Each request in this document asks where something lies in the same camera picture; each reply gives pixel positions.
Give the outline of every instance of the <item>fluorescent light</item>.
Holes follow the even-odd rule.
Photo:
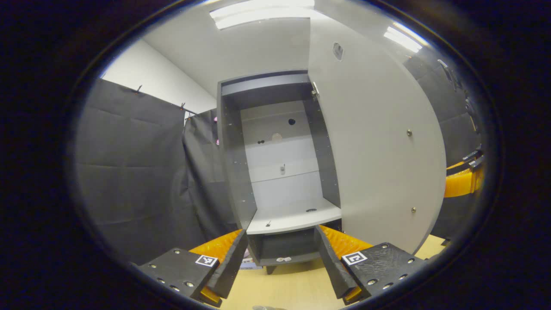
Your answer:
[[[297,8],[297,7],[314,7],[314,0],[250,0],[232,4],[227,7],[216,9],[210,12],[210,17],[215,21],[222,17],[227,17],[234,14],[267,9],[267,8]]]
[[[298,7],[268,8],[234,14],[216,22],[218,29],[271,18],[309,18],[312,10]]]
[[[403,32],[409,34],[412,38],[416,39],[417,41],[419,41],[419,43],[423,44],[424,46],[427,46],[429,45],[429,43],[427,41],[425,41],[423,38],[421,38],[418,34],[416,34],[415,32],[411,31],[409,28],[407,28],[406,26],[402,25],[402,24],[399,24],[399,23],[394,23],[394,26],[396,26],[397,28],[400,28]]]
[[[387,30],[387,32],[385,32],[385,34],[383,35],[385,38],[388,38],[388,39],[402,45],[403,47],[409,49],[412,52],[417,53],[420,49],[423,48],[422,46],[417,44],[417,42],[413,41],[408,36],[404,35],[400,31],[398,31],[398,30],[396,30],[392,27],[388,27],[386,30]]]

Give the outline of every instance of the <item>hole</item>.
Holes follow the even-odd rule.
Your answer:
[[[342,46],[339,43],[335,42],[333,44],[333,55],[335,55],[338,61],[341,61],[343,59],[343,52],[344,50]]]

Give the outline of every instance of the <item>cabinet door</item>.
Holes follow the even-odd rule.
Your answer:
[[[343,230],[413,253],[444,197],[444,142],[433,108],[377,43],[322,14],[310,22],[308,70],[331,139]]]

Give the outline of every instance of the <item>wooden floor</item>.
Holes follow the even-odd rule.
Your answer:
[[[416,256],[430,258],[443,250],[444,240],[429,235]],[[335,297],[321,259],[278,266],[271,275],[265,270],[240,270],[222,310],[252,310],[270,306],[285,310],[336,310],[344,308]]]

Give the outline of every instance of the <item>black fabric backdrop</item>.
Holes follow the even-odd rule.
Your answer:
[[[216,109],[186,121],[182,144],[188,167],[182,194],[189,195],[207,240],[237,229],[220,160]]]
[[[140,265],[233,228],[212,129],[196,124],[186,124],[186,157],[178,106],[104,80],[92,88],[77,129],[77,185],[107,245],[123,258]]]

